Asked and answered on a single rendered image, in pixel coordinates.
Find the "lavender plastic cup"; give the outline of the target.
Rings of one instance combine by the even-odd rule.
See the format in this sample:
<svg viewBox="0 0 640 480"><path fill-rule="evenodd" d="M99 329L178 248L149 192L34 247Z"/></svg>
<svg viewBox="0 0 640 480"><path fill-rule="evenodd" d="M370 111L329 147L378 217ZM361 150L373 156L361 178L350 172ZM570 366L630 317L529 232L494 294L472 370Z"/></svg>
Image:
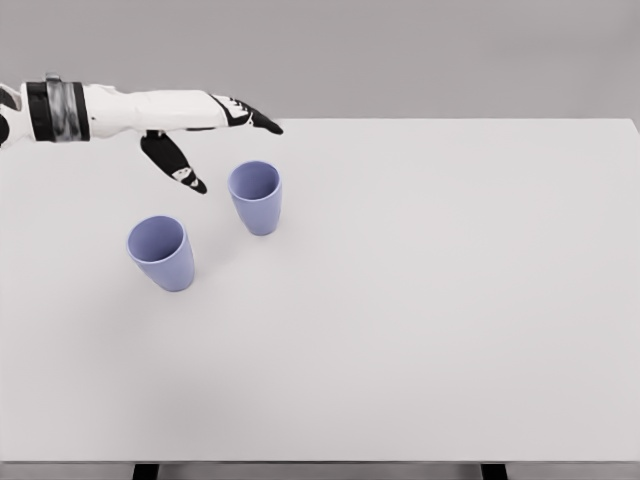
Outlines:
<svg viewBox="0 0 640 480"><path fill-rule="evenodd" d="M129 257L156 285L179 292L195 278L195 262L187 231L170 216L145 218L130 231L126 240Z"/></svg>
<svg viewBox="0 0 640 480"><path fill-rule="evenodd" d="M228 190L239 218L256 236L273 233L282 208L282 178L279 171L263 161L248 161L229 175Z"/></svg>

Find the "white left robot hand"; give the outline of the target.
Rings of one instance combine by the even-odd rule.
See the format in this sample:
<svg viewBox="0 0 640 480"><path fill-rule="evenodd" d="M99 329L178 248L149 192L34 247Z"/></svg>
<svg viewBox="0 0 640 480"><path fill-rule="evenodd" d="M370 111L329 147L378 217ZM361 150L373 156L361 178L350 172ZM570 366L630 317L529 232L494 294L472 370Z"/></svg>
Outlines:
<svg viewBox="0 0 640 480"><path fill-rule="evenodd" d="M170 179L206 194L184 153L170 138L173 131L210 131L251 126L281 135L283 129L246 102L201 90L148 92L135 107L133 128L143 133L142 152Z"/></svg>

